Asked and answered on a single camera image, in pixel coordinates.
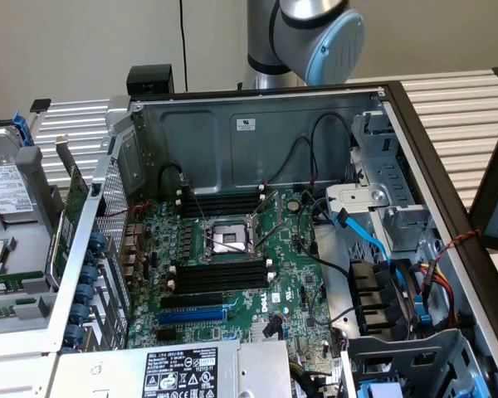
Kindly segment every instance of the perforated metal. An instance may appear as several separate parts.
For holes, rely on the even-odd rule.
[[[111,159],[109,169],[107,170],[103,198],[107,204],[105,214],[115,214],[124,211],[128,207],[120,170],[115,159]],[[124,239],[125,217],[127,217],[127,213],[124,211],[117,216],[96,218],[96,224],[100,232],[103,232],[107,237],[110,236],[113,238],[116,254],[120,253],[120,247]]]

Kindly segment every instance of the yellow wire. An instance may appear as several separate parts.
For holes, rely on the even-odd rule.
[[[426,268],[426,269],[429,267],[429,265],[428,265],[428,264],[424,264],[424,263],[422,263],[422,264],[421,264],[421,266],[422,266],[423,268]],[[445,274],[444,274],[443,272],[441,272],[441,269],[439,268],[439,265],[436,265],[435,270],[436,270],[436,272],[439,274],[439,276],[440,276],[440,277],[441,277],[441,278],[442,278],[445,282],[447,282],[447,284],[449,284],[449,283],[448,283],[448,279],[447,279],[447,277],[445,276]],[[457,311],[456,311],[456,305],[455,305],[455,304],[454,304],[454,309],[453,309],[453,312],[454,312],[454,320],[456,321],[456,323],[459,323],[459,317],[457,316]]]

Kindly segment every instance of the motherboard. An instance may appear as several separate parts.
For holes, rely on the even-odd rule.
[[[124,260],[127,267],[133,265],[128,282],[133,313],[127,348],[283,339],[290,358],[306,370],[330,370],[330,328],[317,325],[309,314],[309,304],[323,282],[321,268],[300,248],[300,243],[308,246],[311,242],[310,212],[301,217],[298,234],[301,194],[285,189],[274,195],[276,200],[265,203],[253,218],[181,217],[174,203],[158,201],[134,216],[127,230]],[[137,256],[146,259],[146,264],[140,264]],[[264,279],[254,279],[251,285],[252,279],[244,279],[243,273],[253,272],[253,265],[263,265]],[[200,274],[201,269],[207,273]],[[202,279],[215,272],[224,272],[218,278],[224,278],[225,284],[192,279],[193,273]],[[240,279],[242,289],[238,288]],[[190,298],[211,306],[188,308],[192,304],[181,299],[188,295],[181,294],[192,294]],[[319,295],[312,315],[328,319],[324,294]],[[195,322],[201,316],[203,320]],[[276,322],[281,330],[269,336],[264,329]]]

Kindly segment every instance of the robotic arm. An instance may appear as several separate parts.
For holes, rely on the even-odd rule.
[[[242,88],[346,81],[364,46],[364,20],[349,0],[247,0]]]

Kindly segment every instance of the black cable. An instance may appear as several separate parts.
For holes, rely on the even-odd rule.
[[[312,129],[312,131],[310,133],[310,153],[311,153],[310,173],[311,173],[311,175],[314,178],[314,182],[315,182],[315,180],[317,180],[317,177],[319,176],[318,172],[316,172],[314,174],[314,167],[313,167],[313,163],[315,161],[314,134],[315,134],[315,131],[316,131],[317,126],[319,125],[320,121],[322,119],[324,119],[326,116],[334,116],[335,118],[339,119],[339,121],[342,123],[343,127],[345,127],[345,130],[347,131],[347,134],[349,135],[349,143],[350,143],[350,137],[352,135],[352,133],[350,132],[350,127],[347,124],[347,122],[345,121],[344,117],[341,114],[338,114],[337,112],[325,112],[319,118],[317,118],[317,120],[315,121],[314,127],[313,127],[313,129]],[[348,175],[348,174],[349,174],[349,165],[347,163],[347,170],[345,171],[345,175]]]
[[[297,236],[299,236],[299,245],[301,247],[301,249],[306,253],[306,255],[308,255],[308,257],[310,257],[313,261],[317,261],[318,263],[322,264],[322,265],[326,265],[327,267],[330,267],[330,268],[333,268],[333,269],[336,269],[338,270],[341,274],[344,275],[345,278],[348,278],[349,277],[349,273],[347,271],[345,271],[343,268],[341,268],[339,265],[336,265],[336,264],[333,264],[333,263],[330,263],[329,261],[326,261],[326,260],[323,260],[323,259],[320,259],[318,257],[315,257],[314,255],[312,255],[305,247],[305,245],[302,243],[302,239],[300,238],[300,218],[302,217],[303,213],[305,212],[305,208],[308,206],[308,203],[305,203],[300,211],[299,211],[299,215],[297,216]]]
[[[187,71],[187,65],[186,65],[186,40],[184,39],[184,23],[183,23],[183,0],[179,0],[179,27],[181,28],[181,39],[183,40],[184,90],[188,92],[188,71]]]
[[[268,179],[266,181],[266,185],[271,184],[277,177],[279,177],[281,175],[281,173],[284,171],[284,167],[286,167],[288,162],[291,160],[291,156],[293,155],[293,152],[295,151],[297,144],[300,143],[301,141],[306,142],[308,144],[308,148],[311,150],[310,140],[307,137],[305,137],[304,135],[297,137],[295,139],[295,141],[293,142],[293,144],[291,145],[290,151],[288,152],[288,156],[286,156],[286,159],[284,159],[284,162],[282,163],[281,167],[276,171],[275,174],[273,174],[273,177],[271,177],[270,179]],[[312,162],[312,158],[314,159],[314,162],[315,162],[315,157],[312,157],[312,155],[310,153],[310,162]],[[315,163],[315,170],[318,170],[317,163]]]
[[[163,164],[161,167],[160,167],[160,170],[159,170],[159,175],[157,176],[157,190],[158,190],[158,195],[160,197],[160,184],[162,182],[162,178],[163,178],[163,174],[166,170],[168,170],[169,168],[175,168],[177,170],[177,172],[179,173],[179,176],[181,174],[183,174],[183,169],[176,163],[176,162],[166,162],[165,164]]]
[[[316,324],[318,324],[320,326],[331,325],[332,323],[334,323],[338,319],[341,319],[342,317],[344,317],[347,313],[354,311],[354,307],[349,307],[349,308],[345,309],[344,311],[342,311],[341,313],[339,313],[339,315],[337,317],[333,317],[332,319],[329,319],[327,321],[320,321],[319,319],[315,319],[314,314],[313,314],[315,300],[317,299],[317,296],[319,295],[319,291],[321,291],[321,286],[319,288],[317,288],[317,290],[315,291],[314,298],[312,299],[311,304],[308,306],[308,314],[310,315],[310,318],[312,318]]]

